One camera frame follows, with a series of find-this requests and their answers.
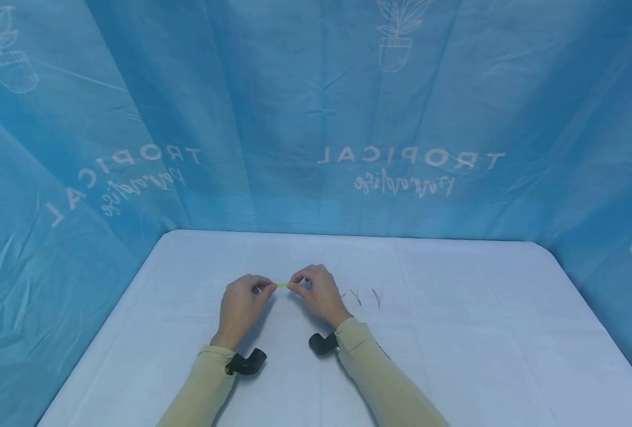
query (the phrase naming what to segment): black strap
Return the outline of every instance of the black strap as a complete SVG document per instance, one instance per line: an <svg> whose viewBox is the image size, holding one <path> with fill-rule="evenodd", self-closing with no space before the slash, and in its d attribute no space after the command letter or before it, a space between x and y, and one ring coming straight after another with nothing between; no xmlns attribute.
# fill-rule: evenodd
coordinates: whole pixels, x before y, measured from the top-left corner
<svg viewBox="0 0 632 427"><path fill-rule="evenodd" d="M323 338L320 333L312 334L311 338L309 338L309 346L316 356L325 356L330 351L337 349L339 345L333 332L327 338Z"/></svg>
<svg viewBox="0 0 632 427"><path fill-rule="evenodd" d="M268 356L259 349L254 349L247 359L244 359L241 354L235 353L226 365L226 369L229 374L237 372L240 375L253 375L261 370L261 366L266 359L268 359Z"/></svg>

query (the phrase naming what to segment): printed plant illustration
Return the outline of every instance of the printed plant illustration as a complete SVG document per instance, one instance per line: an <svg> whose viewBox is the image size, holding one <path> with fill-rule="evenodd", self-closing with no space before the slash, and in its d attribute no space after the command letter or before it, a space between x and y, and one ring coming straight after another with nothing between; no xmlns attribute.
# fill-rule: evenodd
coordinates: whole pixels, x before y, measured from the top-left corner
<svg viewBox="0 0 632 427"><path fill-rule="evenodd" d="M38 86L38 76L22 50L9 50L18 31L11 28L12 6L0 6L0 82L16 94L27 93Z"/></svg>
<svg viewBox="0 0 632 427"><path fill-rule="evenodd" d="M386 37L380 38L380 69L397 72L406 65L413 39L402 37L418 28L425 10L432 0L378 0L382 15L389 20L377 29Z"/></svg>

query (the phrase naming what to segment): blue fabric curtain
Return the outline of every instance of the blue fabric curtain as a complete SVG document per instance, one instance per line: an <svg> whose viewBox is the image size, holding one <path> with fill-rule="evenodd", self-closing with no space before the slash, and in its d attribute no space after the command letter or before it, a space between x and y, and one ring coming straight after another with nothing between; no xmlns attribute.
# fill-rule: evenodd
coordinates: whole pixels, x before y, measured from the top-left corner
<svg viewBox="0 0 632 427"><path fill-rule="evenodd" d="M176 228L535 241L632 363L632 0L0 0L0 426Z"/></svg>

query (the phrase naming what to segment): beige sleeve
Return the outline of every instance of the beige sleeve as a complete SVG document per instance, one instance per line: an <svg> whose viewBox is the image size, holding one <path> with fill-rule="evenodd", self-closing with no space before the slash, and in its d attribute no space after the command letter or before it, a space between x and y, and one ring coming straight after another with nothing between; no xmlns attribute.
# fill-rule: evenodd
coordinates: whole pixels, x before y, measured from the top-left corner
<svg viewBox="0 0 632 427"><path fill-rule="evenodd" d="M226 374L234 355L222 347L204 347L157 427L211 426L235 381L234 375Z"/></svg>
<svg viewBox="0 0 632 427"><path fill-rule="evenodd" d="M335 336L339 360L380 427L448 427L432 402L382 351L367 324L349 318Z"/></svg>

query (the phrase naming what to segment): wrist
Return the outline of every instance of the wrist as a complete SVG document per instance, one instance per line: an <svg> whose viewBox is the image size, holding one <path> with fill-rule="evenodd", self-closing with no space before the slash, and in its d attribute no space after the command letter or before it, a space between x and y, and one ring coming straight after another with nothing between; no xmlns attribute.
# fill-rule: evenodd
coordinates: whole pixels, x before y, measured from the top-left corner
<svg viewBox="0 0 632 427"><path fill-rule="evenodd" d="M209 345L235 351L241 340L242 337L239 334L224 332L219 329L209 342Z"/></svg>
<svg viewBox="0 0 632 427"><path fill-rule="evenodd" d="M340 324L344 323L344 320L352 318L352 317L353 315L351 313L349 313L347 310L344 310L343 312L332 316L330 320L328 320L328 323L333 329L336 330L337 328L339 328Z"/></svg>

